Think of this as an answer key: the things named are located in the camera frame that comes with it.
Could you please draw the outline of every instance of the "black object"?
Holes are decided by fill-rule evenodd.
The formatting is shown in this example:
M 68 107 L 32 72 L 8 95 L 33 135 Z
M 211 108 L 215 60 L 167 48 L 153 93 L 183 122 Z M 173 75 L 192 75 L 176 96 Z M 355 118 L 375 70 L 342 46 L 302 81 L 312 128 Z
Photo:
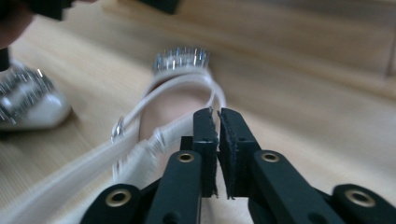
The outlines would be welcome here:
M 396 208 L 368 189 L 340 185 L 327 195 L 312 188 L 283 155 L 260 149 L 236 111 L 223 108 L 219 113 L 217 152 L 210 116 L 209 108 L 195 113 L 193 136 L 182 137 L 180 151 L 172 155 L 161 179 L 134 191 L 133 202 L 125 207 L 105 207 L 104 201 L 118 189 L 135 187 L 110 187 L 95 200 L 81 223 L 199 223 L 201 197 L 210 197 L 216 189 L 212 159 L 219 154 L 229 197 L 249 198 L 254 223 L 396 224 Z
M 9 68 L 8 48 L 0 49 L 0 72 L 6 71 L 8 68 Z
M 168 14 L 175 14 L 179 0 L 139 0 Z
M 64 9 L 72 6 L 73 0 L 23 0 L 36 14 L 61 21 Z
M 36 14 L 61 21 L 65 8 L 72 6 L 73 0 L 22 0 Z M 0 20 L 4 18 L 11 9 L 11 2 L 0 0 Z M 0 49 L 0 72 L 9 68 L 8 48 Z

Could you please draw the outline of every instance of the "white leather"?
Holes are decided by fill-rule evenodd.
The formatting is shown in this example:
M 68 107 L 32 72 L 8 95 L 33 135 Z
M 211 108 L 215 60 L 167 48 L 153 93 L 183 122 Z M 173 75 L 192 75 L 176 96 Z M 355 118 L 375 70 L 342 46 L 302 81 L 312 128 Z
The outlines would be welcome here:
M 157 83 L 164 82 L 153 90 Z M 225 97 L 221 87 L 211 78 L 205 69 L 180 70 L 180 73 L 165 74 L 157 77 L 156 81 L 148 88 L 147 95 L 125 116 L 124 135 L 118 137 L 114 143 L 107 141 L 94 148 L 75 161 L 70 162 L 57 173 L 49 176 L 26 194 L 22 195 L 8 210 L 2 211 L 2 223 L 79 223 L 85 210 L 91 204 L 97 192 L 113 185 L 114 183 L 129 183 L 145 187 L 150 176 L 157 167 L 156 153 L 164 152 L 180 140 L 183 135 L 192 134 L 192 114 L 174 120 L 159 127 L 154 135 L 147 141 L 137 144 L 139 135 L 139 116 L 143 109 L 155 99 L 156 96 L 174 87 L 194 84 L 211 91 L 211 97 L 204 107 L 213 105 L 215 100 L 219 107 L 225 107 Z M 97 176 L 105 173 L 115 162 L 118 163 L 115 182 L 108 180 L 89 195 L 85 201 L 76 205 L 65 217 L 53 217 L 54 214 L 68 202 L 68 200 L 92 182 Z
M 11 61 L 11 64 L 12 66 L 8 70 L 0 72 L 0 76 L 10 72 L 12 67 L 25 68 L 22 63 L 15 60 Z M 0 103 L 7 100 L 12 104 L 19 104 L 21 99 L 32 89 L 35 89 L 35 83 L 32 81 L 20 83 L 9 96 L 0 95 Z M 32 105 L 17 123 L 0 122 L 0 130 L 20 131 L 53 128 L 64 121 L 70 111 L 71 105 L 67 102 L 66 97 L 55 88 L 46 93 L 38 103 Z

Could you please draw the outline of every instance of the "wooden floor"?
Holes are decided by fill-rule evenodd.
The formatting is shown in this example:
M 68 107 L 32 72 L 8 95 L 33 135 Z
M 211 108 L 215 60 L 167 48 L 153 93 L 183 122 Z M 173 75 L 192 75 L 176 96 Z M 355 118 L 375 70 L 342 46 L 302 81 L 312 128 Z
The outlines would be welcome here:
M 13 56 L 45 71 L 73 113 L 53 130 L 0 133 L 0 208 L 105 142 L 150 83 L 156 53 L 181 45 L 211 51 L 229 107 L 312 186 L 354 183 L 396 205 L 396 85 L 385 77 L 394 14 L 284 2 L 183 1 L 172 17 L 107 0 L 78 4 L 63 22 L 37 17 Z M 220 206 L 219 223 L 230 223 Z

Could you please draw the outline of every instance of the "silver buckle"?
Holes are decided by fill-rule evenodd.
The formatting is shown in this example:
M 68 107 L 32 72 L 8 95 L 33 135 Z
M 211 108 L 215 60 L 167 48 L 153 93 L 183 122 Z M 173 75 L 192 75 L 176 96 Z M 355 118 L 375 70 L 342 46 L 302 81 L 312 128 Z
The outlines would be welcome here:
M 118 138 L 123 137 L 124 127 L 123 127 L 123 117 L 120 117 L 119 122 L 111 134 L 111 143 L 115 143 Z

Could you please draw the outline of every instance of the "white sandal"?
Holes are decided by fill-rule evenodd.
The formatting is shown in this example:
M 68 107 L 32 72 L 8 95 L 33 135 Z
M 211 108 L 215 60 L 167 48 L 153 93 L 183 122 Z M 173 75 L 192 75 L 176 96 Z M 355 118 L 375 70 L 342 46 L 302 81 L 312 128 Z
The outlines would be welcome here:
M 70 110 L 64 95 L 39 69 L 12 61 L 0 72 L 0 131 L 53 128 Z
M 204 49 L 198 48 L 177 48 L 160 54 L 154 64 L 156 77 L 153 83 L 134 110 L 116 124 L 112 140 L 70 162 L 34 186 L 8 210 L 2 211 L 2 222 L 79 223 L 88 206 L 103 189 L 115 183 L 143 188 L 153 181 L 158 166 L 158 152 L 170 150 L 180 141 L 181 136 L 192 135 L 192 114 L 200 108 L 226 106 L 221 87 L 207 69 L 207 56 Z M 192 104 L 194 108 L 171 115 L 176 119 L 168 120 L 164 125 L 148 127 L 145 124 L 145 128 L 142 128 L 141 124 L 149 119 L 145 116 L 146 112 L 153 112 L 151 106 L 155 106 L 159 99 L 163 102 L 166 94 L 174 96 L 172 91 L 184 91 L 186 87 L 191 91 L 205 91 L 206 102 L 198 107 L 197 104 Z M 104 174 L 111 165 L 114 181 L 102 183 L 91 195 L 81 200 L 78 206 L 74 206 L 72 211 L 67 212 L 66 216 L 60 218 L 55 215 L 73 195 L 77 195 L 97 176 Z

